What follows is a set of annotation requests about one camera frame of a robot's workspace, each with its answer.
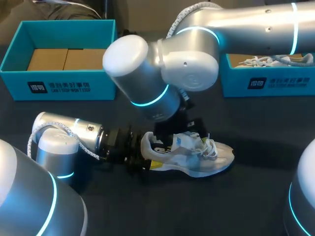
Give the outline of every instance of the sneaker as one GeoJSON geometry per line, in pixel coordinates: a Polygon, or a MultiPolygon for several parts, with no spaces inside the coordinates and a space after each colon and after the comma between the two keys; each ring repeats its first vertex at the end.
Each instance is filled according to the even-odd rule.
{"type": "MultiPolygon", "coordinates": [[[[314,58],[313,55],[308,53],[302,58],[293,58],[288,57],[287,55],[281,55],[282,59],[292,62],[299,62],[299,63],[313,63],[314,58]]],[[[262,57],[258,58],[257,56],[254,56],[252,59],[247,59],[243,62],[240,62],[240,64],[237,67],[274,67],[274,66],[290,66],[287,64],[283,64],[277,60],[274,60],[271,57],[262,57]]]]}
{"type": "Polygon", "coordinates": [[[191,177],[206,177],[225,170],[234,160],[233,149],[214,142],[209,137],[205,142],[198,133],[173,135],[173,144],[165,149],[153,132],[147,132],[141,140],[141,154],[162,165],[156,171],[180,170],[191,177]]]}
{"type": "MultiPolygon", "coordinates": [[[[290,61],[290,57],[283,57],[283,59],[290,61]]],[[[271,57],[262,57],[258,58],[254,56],[252,59],[246,59],[245,61],[240,62],[237,67],[274,67],[274,66],[287,66],[281,62],[274,60],[271,57]]]]}

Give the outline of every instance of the dark tabletop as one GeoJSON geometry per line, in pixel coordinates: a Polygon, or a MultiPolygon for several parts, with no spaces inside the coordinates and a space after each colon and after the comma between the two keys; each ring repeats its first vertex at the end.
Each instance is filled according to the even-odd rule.
{"type": "MultiPolygon", "coordinates": [[[[235,149],[234,165],[200,179],[178,171],[131,176],[123,166],[93,169],[81,193],[89,214],[87,236],[283,234],[288,187],[315,137],[315,97],[227,99],[220,81],[190,95],[196,104],[190,117],[203,117],[212,137],[235,149]]],[[[115,101],[14,102],[0,81],[1,139],[25,152],[33,121],[43,111],[107,128],[153,128],[121,93],[115,101]]]]}

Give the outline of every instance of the glowing cyan light ring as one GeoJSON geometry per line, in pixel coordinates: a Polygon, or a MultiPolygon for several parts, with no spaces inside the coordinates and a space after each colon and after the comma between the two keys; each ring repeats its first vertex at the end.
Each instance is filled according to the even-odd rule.
{"type": "Polygon", "coordinates": [[[168,89],[169,85],[166,86],[166,88],[164,89],[163,93],[157,97],[156,99],[154,99],[153,101],[151,102],[148,102],[148,103],[142,103],[142,104],[139,104],[139,103],[134,103],[134,102],[131,102],[133,105],[137,106],[137,107],[146,107],[146,106],[150,106],[152,105],[153,103],[159,101],[163,96],[164,94],[166,93],[167,89],[168,89]]]}
{"type": "Polygon", "coordinates": [[[298,22],[298,17],[297,17],[297,6],[294,2],[292,2],[291,4],[293,8],[294,33],[293,33],[293,45],[292,45],[290,55],[293,55],[295,53],[296,45],[297,45],[297,37],[299,33],[299,22],[298,22]]]}
{"type": "Polygon", "coordinates": [[[291,205],[291,186],[292,186],[292,183],[290,185],[290,189],[289,189],[289,205],[290,205],[290,208],[291,208],[291,212],[292,212],[292,215],[295,219],[295,221],[297,222],[297,224],[301,227],[301,229],[304,231],[304,233],[306,233],[308,236],[311,236],[307,231],[306,229],[304,229],[304,227],[301,225],[300,221],[296,218],[295,214],[294,214],[294,211],[293,211],[293,208],[292,208],[292,205],[291,205]]]}
{"type": "Polygon", "coordinates": [[[187,30],[204,30],[204,31],[207,31],[208,33],[212,34],[217,39],[218,44],[220,45],[220,41],[219,41],[218,36],[212,30],[204,28],[204,27],[200,27],[200,26],[187,27],[185,29],[181,29],[180,31],[178,31],[177,34],[182,33],[184,31],[187,31],[187,30]]]}
{"type": "Polygon", "coordinates": [[[57,178],[69,178],[69,177],[71,177],[73,175],[74,175],[74,172],[69,174],[69,175],[67,175],[67,176],[57,176],[57,178]]]}
{"type": "Polygon", "coordinates": [[[50,211],[49,211],[49,214],[47,216],[47,219],[44,223],[44,225],[41,227],[40,231],[38,232],[38,234],[36,236],[42,236],[45,229],[47,228],[50,220],[51,220],[51,217],[53,216],[54,214],[54,211],[55,211],[55,207],[56,207],[56,201],[57,201],[57,185],[56,185],[56,181],[54,179],[54,177],[52,176],[51,173],[49,173],[52,181],[53,181],[53,187],[54,187],[54,196],[53,196],[53,203],[51,204],[51,208],[50,208],[50,211]]]}

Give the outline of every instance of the white shoelace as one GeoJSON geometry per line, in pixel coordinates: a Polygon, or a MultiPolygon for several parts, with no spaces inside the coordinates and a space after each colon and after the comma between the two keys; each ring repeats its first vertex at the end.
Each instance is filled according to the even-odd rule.
{"type": "Polygon", "coordinates": [[[257,56],[254,56],[253,59],[246,59],[245,61],[240,62],[239,64],[245,64],[245,65],[257,67],[257,66],[271,65],[273,61],[274,60],[271,57],[258,58],[257,56]]]}
{"type": "Polygon", "coordinates": [[[208,134],[208,138],[204,143],[203,148],[196,148],[192,154],[201,155],[202,157],[212,161],[217,159],[218,149],[216,147],[215,141],[210,139],[210,134],[208,134]]]}

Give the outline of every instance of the cardboard box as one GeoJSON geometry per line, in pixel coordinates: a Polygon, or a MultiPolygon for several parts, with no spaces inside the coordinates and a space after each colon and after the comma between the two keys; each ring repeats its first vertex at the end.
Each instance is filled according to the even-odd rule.
{"type": "Polygon", "coordinates": [[[221,55],[224,97],[315,95],[315,67],[236,67],[250,58],[249,55],[221,55]]]}
{"type": "Polygon", "coordinates": [[[16,101],[113,100],[102,57],[116,38],[114,20],[22,22],[0,75],[16,101]]]}

